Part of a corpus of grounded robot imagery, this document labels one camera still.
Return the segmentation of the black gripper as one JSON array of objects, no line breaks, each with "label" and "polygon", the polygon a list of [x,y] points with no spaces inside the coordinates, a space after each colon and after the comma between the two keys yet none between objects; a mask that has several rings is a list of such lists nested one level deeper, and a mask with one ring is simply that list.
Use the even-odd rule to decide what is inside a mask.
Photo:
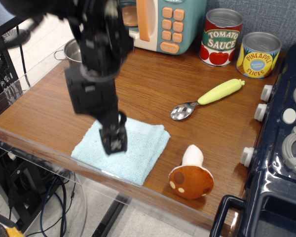
[{"label": "black gripper", "polygon": [[103,126],[100,137],[107,155],[126,152],[128,145],[126,116],[118,110],[118,97],[113,77],[98,78],[82,72],[82,66],[65,69],[65,78],[76,114],[96,118]]}]

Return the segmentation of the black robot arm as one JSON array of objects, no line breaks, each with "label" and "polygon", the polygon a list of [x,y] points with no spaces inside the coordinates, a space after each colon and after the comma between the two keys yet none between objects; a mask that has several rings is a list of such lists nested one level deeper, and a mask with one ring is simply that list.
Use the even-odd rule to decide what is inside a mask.
[{"label": "black robot arm", "polygon": [[75,113],[94,117],[101,125],[107,154],[127,150],[126,115],[118,110],[115,77],[134,41],[124,26],[116,0],[3,0],[3,7],[32,24],[17,39],[0,43],[0,51],[23,44],[45,14],[67,19],[78,43],[81,62],[65,70]]}]

